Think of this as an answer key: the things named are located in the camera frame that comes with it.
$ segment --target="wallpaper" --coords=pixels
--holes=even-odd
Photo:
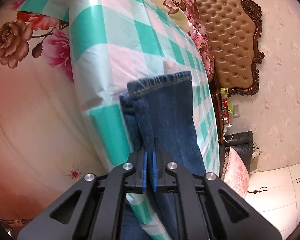
[[[267,171],[300,163],[300,4],[253,1],[262,9],[260,90],[230,102],[239,105],[235,132],[253,131],[261,151],[256,171]]]

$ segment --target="electrical outlet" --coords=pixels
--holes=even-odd
[[[233,118],[239,118],[240,112],[239,112],[239,105],[233,105]]]

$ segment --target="yellow object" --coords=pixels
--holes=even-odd
[[[228,102],[228,109],[229,109],[229,113],[233,114],[234,110],[233,110],[233,106],[231,103]]]
[[[221,88],[220,92],[221,92],[221,95],[227,95],[229,93],[228,88]]]

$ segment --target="silver screw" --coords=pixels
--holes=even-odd
[[[94,175],[92,173],[88,173],[84,176],[84,180],[86,181],[93,181],[94,180]]]
[[[168,163],[167,166],[168,166],[168,168],[169,168],[170,170],[174,170],[174,169],[176,169],[176,168],[178,167],[178,164],[172,162],[172,163]]]
[[[208,173],[206,174],[207,180],[215,180],[216,177],[217,177],[217,176],[216,176],[214,173],[212,173],[212,172],[208,172]]]
[[[122,168],[124,168],[125,170],[131,170],[132,169],[132,167],[133,167],[133,164],[132,163],[124,163],[123,165],[122,165]]]

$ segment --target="yellow stitching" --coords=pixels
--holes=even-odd
[[[169,84],[172,84],[172,83],[175,83],[175,82],[178,82],[178,81],[182,81],[182,80],[186,80],[186,79],[191,80],[191,77],[179,78],[179,79],[171,81],[171,82],[166,82],[166,83],[163,83],[163,84],[156,84],[155,86],[150,86],[150,87],[147,87],[147,88],[141,88],[137,91],[131,92],[130,94],[135,95],[135,94],[147,91],[147,90],[152,89],[152,88],[156,88],[156,87],[160,87],[160,86],[164,86],[164,85],[169,85]]]

